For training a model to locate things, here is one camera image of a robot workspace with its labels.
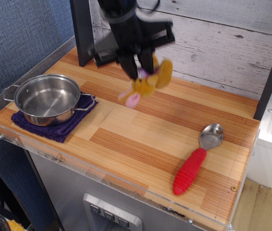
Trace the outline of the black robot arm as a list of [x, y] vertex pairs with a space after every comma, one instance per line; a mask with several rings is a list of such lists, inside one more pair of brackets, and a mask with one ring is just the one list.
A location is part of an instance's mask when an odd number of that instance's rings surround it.
[[99, 6], [100, 14], [109, 23], [111, 31], [88, 49], [96, 65], [117, 62], [135, 80], [138, 68], [134, 57], [137, 56], [141, 67], [149, 74], [154, 73], [153, 52], [156, 47], [175, 40], [173, 23], [138, 18], [135, 0], [100, 0]]

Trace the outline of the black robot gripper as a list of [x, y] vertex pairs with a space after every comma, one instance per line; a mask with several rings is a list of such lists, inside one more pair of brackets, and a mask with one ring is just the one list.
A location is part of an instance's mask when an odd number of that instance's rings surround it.
[[172, 21], [148, 21], [135, 14], [125, 21], [109, 22], [111, 31], [103, 39], [88, 48], [98, 66], [110, 62], [120, 63], [127, 75], [136, 80], [137, 55], [141, 67], [149, 74], [154, 73], [152, 53], [157, 47], [175, 41]]

